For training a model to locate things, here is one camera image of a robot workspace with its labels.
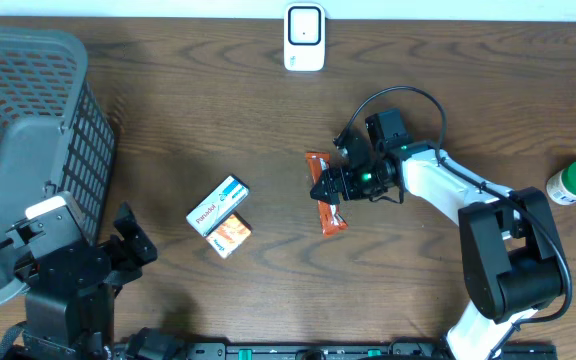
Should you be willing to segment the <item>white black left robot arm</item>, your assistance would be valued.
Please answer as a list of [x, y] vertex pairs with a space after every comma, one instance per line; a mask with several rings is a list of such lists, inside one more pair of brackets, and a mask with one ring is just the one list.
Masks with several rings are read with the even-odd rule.
[[26, 318], [2, 337], [0, 359], [112, 358], [115, 299], [158, 257], [127, 203], [113, 225], [101, 244], [85, 238], [66, 206], [13, 225], [7, 235], [26, 251], [14, 266], [28, 288]]

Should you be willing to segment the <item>green lid white jar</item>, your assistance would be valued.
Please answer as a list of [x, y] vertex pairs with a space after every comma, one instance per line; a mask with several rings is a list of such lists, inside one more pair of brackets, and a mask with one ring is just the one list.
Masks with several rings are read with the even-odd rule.
[[546, 183], [546, 191], [559, 205], [576, 203], [576, 161], [553, 175]]

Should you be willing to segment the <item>orange Top chocolate bar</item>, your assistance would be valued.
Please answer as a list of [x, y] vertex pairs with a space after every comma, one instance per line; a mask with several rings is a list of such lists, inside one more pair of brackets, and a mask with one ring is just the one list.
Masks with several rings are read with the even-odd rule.
[[[328, 168], [330, 154], [322, 152], [307, 152], [305, 158], [311, 172], [312, 180], [316, 183], [323, 171]], [[333, 236], [348, 228], [339, 212], [338, 205], [330, 205], [325, 202], [318, 202], [319, 218], [322, 226], [322, 233], [325, 236]]]

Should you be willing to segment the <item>orange small box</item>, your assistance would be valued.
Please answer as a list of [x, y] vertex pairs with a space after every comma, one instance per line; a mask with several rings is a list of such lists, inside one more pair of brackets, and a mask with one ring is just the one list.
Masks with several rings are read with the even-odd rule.
[[251, 234], [251, 227], [238, 213], [233, 212], [206, 237], [206, 240], [222, 259], [227, 259]]

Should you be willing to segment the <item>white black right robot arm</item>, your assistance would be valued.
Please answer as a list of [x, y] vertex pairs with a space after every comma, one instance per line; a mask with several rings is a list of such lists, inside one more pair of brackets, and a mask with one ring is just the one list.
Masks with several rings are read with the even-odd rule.
[[368, 140], [338, 140], [347, 164], [332, 167], [326, 153], [307, 154], [326, 235], [346, 229], [343, 201], [387, 200], [395, 188], [419, 197], [459, 230], [469, 303], [434, 354], [444, 359], [500, 359], [522, 326], [562, 317], [572, 300], [572, 276], [546, 196], [491, 183], [452, 160], [432, 141], [404, 132]]

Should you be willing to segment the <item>white blue Panadol box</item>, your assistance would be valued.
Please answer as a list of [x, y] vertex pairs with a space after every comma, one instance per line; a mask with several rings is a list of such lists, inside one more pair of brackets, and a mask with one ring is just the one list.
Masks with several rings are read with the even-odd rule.
[[187, 216], [187, 222], [203, 237], [208, 236], [249, 195], [249, 188], [228, 176]]

